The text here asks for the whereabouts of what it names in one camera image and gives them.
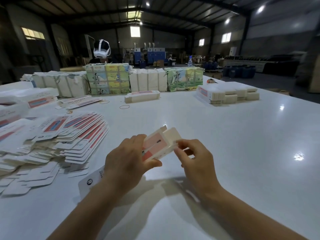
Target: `plastic bottle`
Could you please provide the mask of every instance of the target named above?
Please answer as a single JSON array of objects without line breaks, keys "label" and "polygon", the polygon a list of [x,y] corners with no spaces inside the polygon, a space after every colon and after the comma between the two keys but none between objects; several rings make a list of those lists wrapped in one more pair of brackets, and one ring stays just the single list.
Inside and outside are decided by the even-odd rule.
[{"label": "plastic bottle", "polygon": [[189,56],[188,66],[189,67],[193,66],[193,64],[192,64],[192,56]]}]

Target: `white table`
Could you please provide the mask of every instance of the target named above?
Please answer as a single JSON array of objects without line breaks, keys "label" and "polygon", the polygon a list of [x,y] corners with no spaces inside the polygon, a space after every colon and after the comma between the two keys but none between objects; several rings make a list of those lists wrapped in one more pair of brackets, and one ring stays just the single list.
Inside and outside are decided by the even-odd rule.
[{"label": "white table", "polygon": [[[198,99],[194,91],[177,91],[130,104],[129,109],[119,109],[124,95],[106,96],[108,104],[78,108],[102,113],[110,125],[90,171],[102,166],[124,138],[150,134],[166,124],[183,138],[199,139],[213,153],[225,189],[306,238],[320,239],[320,105],[259,92],[260,101],[220,107]],[[53,107],[35,109],[33,115]],[[162,162],[119,202],[99,239],[106,234],[105,239],[112,240],[232,239],[186,193],[189,186],[174,153]],[[79,202],[78,182],[83,177],[58,174],[49,186],[0,198],[0,239],[48,237]]]}]

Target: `ceiling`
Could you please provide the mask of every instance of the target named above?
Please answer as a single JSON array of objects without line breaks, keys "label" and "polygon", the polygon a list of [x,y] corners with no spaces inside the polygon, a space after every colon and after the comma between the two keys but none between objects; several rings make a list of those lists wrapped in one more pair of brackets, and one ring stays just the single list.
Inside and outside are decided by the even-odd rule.
[{"label": "ceiling", "polygon": [[279,0],[5,0],[50,23],[84,32],[143,25],[176,33],[210,28],[265,3]]}]

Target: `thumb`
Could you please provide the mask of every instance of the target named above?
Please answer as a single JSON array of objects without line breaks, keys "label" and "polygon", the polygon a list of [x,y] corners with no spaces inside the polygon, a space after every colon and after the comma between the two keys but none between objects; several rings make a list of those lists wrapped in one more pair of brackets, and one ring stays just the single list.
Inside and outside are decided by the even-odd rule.
[{"label": "thumb", "polygon": [[177,155],[178,159],[181,161],[182,166],[186,165],[188,163],[188,160],[190,160],[190,157],[180,148],[175,148],[174,153]]},{"label": "thumb", "polygon": [[157,160],[157,159],[151,159],[151,160],[147,160],[143,163],[144,166],[144,171],[147,172],[150,169],[153,169],[155,167],[161,167],[162,166],[162,162]]}]

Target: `hand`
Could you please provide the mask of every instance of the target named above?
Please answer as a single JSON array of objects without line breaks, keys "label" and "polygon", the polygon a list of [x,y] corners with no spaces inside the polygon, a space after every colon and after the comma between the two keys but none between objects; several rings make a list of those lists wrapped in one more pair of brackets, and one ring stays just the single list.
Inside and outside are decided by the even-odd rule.
[{"label": "hand", "polygon": [[214,158],[199,140],[178,140],[178,148],[174,149],[174,153],[200,197],[211,196],[221,189],[214,169]]},{"label": "hand", "polygon": [[106,157],[103,183],[122,197],[133,189],[142,175],[154,167],[161,167],[157,159],[142,161],[142,145],[146,135],[140,134],[124,139]]}]

